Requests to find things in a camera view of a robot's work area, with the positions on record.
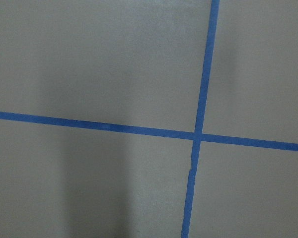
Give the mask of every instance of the blue painter's tape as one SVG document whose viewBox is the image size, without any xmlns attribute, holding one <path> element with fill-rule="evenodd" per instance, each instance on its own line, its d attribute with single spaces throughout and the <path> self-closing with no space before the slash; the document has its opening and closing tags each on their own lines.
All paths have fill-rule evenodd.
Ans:
<svg viewBox="0 0 298 238">
<path fill-rule="evenodd" d="M 207 36 L 204 61 L 203 61 L 203 70 L 202 70 L 200 95 L 199 95 L 199 102 L 198 102 L 198 109 L 197 109 L 197 117 L 196 117 L 195 130 L 194 130 L 196 133 L 202 133 L 202 129 L 203 129 L 219 6 L 220 6 L 220 0 L 212 0 L 208 36 Z"/>
<path fill-rule="evenodd" d="M 194 195 L 195 175 L 197 173 L 200 146 L 201 146 L 200 140 L 193 141 L 192 152 L 191 152 L 191 169 L 188 176 L 187 193 L 186 193 L 185 204 L 184 204 L 183 224 L 182 224 L 182 231 L 181 231 L 182 238 L 187 238 L 189 235 L 193 195 Z"/>
<path fill-rule="evenodd" d="M 214 42 L 215 42 L 216 26 L 218 21 L 219 6 L 220 6 L 220 0 L 212 0 L 210 18 L 209 18 L 208 36 L 207 36 L 207 42 L 205 46 L 205 53 L 204 53 L 199 102 L 198 102 L 197 116 L 196 116 L 195 129 L 194 129 L 195 138 L 193 140 L 192 152 L 191 152 L 191 170 L 189 171 L 187 193 L 186 193 L 185 204 L 184 204 L 181 238 L 188 238 L 189 236 L 195 176 L 197 173 L 200 145 L 201 145 L 200 136 L 202 134 L 205 108 L 207 103 L 208 87 L 209 87 L 210 74 L 211 74 L 212 56 L 213 56 L 213 49 L 214 49 Z"/>
<path fill-rule="evenodd" d="M 271 140 L 258 140 L 258 139 L 239 138 L 239 137 L 223 136 L 223 135 L 210 135 L 210 134 L 202 134 L 201 140 L 207 141 L 207 142 L 223 143 L 223 144 L 244 145 L 244 146 L 278 149 L 278 150 L 298 151 L 298 144 L 271 141 Z"/>
<path fill-rule="evenodd" d="M 68 126 L 68 127 L 94 129 L 94 130 L 124 132 L 124 133 L 131 133 L 131 134 L 140 134 L 140 135 L 178 138 L 178 139 L 186 139 L 186 140 L 192 140 L 194 138 L 194 133 L 186 132 L 186 131 L 166 130 L 166 129 L 157 129 L 157 128 L 149 128 L 149 127 L 130 126 L 130 125 L 119 125 L 119 124 L 92 122 L 92 121 L 85 121 L 85 120 L 51 118 L 51 117 L 42 117 L 42 116 L 17 114 L 17 113 L 0 112 L 0 119 L 31 122 L 31 123 L 38 123 L 38 124 L 48 124 L 48 125 L 60 125 L 60 126 Z"/>
</svg>

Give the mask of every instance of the blue tape strip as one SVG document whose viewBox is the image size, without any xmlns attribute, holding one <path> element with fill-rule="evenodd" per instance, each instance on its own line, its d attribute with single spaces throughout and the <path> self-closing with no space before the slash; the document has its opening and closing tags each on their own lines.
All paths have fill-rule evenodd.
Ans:
<svg viewBox="0 0 298 238">
<path fill-rule="evenodd" d="M 206 108 L 207 96 L 208 96 L 208 87 L 209 87 L 210 74 L 211 74 L 212 57 L 213 57 L 213 49 L 214 49 L 214 42 L 215 42 L 215 32 L 216 32 L 216 26 L 218 21 L 219 5 L 220 5 L 220 0 L 212 0 L 210 18 L 209 18 L 208 36 L 207 36 L 207 42 L 205 46 L 205 53 L 204 53 L 197 117 L 195 122 L 195 129 L 194 129 L 195 139 L 193 140 L 192 152 L 191 152 L 191 170 L 189 171 L 187 193 L 186 193 L 185 204 L 184 204 L 181 238 L 188 238 L 189 236 L 195 176 L 197 173 L 200 146 L 201 146 L 201 134 L 203 129 L 205 108 Z"/>
<path fill-rule="evenodd" d="M 207 141 L 207 142 L 223 143 L 223 144 L 244 145 L 244 146 L 278 149 L 278 150 L 298 151 L 298 144 L 271 141 L 271 140 L 258 140 L 258 139 L 240 138 L 240 137 L 223 136 L 223 135 L 210 135 L 210 134 L 202 134 L 201 140 Z"/>
<path fill-rule="evenodd" d="M 185 132 L 185 131 L 166 130 L 166 129 L 157 129 L 157 128 L 149 128 L 149 127 L 130 126 L 130 125 L 119 125 L 119 124 L 92 122 L 92 121 L 85 121 L 85 120 L 51 118 L 51 117 L 42 117 L 42 116 L 17 114 L 17 113 L 0 112 L 0 119 L 31 122 L 31 123 L 38 123 L 38 124 L 48 124 L 48 125 L 60 125 L 60 126 L 68 126 L 68 127 L 94 129 L 94 130 L 124 132 L 124 133 L 131 133 L 131 134 L 140 134 L 140 135 L 161 136 L 161 137 L 178 138 L 178 139 L 186 139 L 186 140 L 192 140 L 194 138 L 194 133 Z"/>
</svg>

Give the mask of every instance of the gray wall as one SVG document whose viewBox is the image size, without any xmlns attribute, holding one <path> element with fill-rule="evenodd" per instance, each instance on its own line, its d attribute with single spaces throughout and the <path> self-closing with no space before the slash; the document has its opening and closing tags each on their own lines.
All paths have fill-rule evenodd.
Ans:
<svg viewBox="0 0 298 238">
<path fill-rule="evenodd" d="M 0 111 L 193 131 L 210 0 L 0 0 Z M 204 133 L 298 143 L 298 0 L 222 0 Z M 192 142 L 0 120 L 0 238 L 180 237 Z M 191 238 L 298 237 L 298 152 L 202 143 Z"/>
</svg>

